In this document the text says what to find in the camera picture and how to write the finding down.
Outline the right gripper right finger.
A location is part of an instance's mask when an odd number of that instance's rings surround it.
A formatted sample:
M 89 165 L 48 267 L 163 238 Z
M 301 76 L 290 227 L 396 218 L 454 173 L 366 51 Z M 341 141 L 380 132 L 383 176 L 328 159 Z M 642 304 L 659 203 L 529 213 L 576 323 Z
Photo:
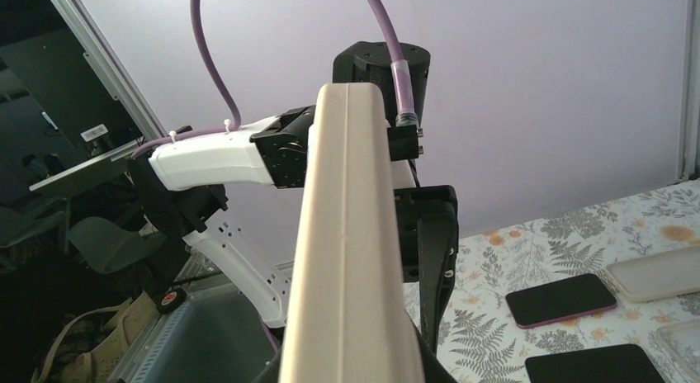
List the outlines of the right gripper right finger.
M 407 318 L 418 339 L 424 381 L 426 383 L 456 383 L 456 379 L 441 364 L 436 355 L 439 324 L 435 323 L 428 328 L 429 338 L 426 339 L 422 334 L 422 323 L 416 324 L 409 315 Z

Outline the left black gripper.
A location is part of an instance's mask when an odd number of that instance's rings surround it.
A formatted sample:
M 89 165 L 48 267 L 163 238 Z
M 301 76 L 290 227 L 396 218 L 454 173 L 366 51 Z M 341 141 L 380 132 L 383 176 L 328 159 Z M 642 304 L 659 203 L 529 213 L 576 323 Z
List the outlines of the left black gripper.
M 458 250 L 458 201 L 449 185 L 395 190 L 400 252 L 405 282 L 419 281 L 422 334 L 440 325 L 449 261 Z

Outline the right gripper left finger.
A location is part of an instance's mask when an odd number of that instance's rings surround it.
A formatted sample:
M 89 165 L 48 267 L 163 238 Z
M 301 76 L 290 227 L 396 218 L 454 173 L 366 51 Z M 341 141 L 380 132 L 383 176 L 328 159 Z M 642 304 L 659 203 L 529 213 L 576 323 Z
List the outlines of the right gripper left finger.
M 265 368 L 252 380 L 252 383 L 277 383 L 281 369 L 282 350 L 278 350 Z

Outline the cased black phone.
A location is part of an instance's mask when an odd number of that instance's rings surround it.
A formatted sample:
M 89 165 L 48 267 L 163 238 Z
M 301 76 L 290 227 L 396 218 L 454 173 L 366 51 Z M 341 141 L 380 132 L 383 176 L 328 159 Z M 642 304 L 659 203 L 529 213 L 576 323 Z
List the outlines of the cased black phone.
M 371 83 L 319 91 L 279 379 L 424 379 L 404 306 L 383 99 Z
M 531 382 L 663 383 L 665 381 L 643 348 L 635 344 L 529 357 L 524 365 Z

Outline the clear phone case with ring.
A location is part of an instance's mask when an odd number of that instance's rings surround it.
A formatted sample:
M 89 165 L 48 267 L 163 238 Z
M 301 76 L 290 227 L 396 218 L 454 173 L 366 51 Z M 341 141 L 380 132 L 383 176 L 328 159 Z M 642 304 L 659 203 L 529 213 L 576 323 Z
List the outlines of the clear phone case with ring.
M 655 338 L 690 381 L 699 382 L 699 320 L 662 326 L 656 330 Z

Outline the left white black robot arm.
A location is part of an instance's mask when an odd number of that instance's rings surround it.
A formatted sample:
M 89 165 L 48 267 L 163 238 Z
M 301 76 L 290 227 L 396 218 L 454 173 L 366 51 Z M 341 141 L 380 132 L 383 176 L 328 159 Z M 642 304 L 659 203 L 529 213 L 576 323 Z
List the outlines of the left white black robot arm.
M 404 280 L 419 284 L 419 332 L 431 351 L 455 286 L 456 192 L 423 187 L 414 161 L 420 124 L 398 125 L 390 51 L 383 42 L 358 41 L 333 61 L 336 83 L 373 83 L 382 92 L 394 179 Z M 203 252 L 248 297 L 278 346 L 286 325 L 291 282 L 224 218 L 225 185 L 257 183 L 279 189 L 305 183 L 315 106 L 291 109 L 234 130 L 186 128 L 139 147 L 127 163 L 145 214 L 168 236 Z

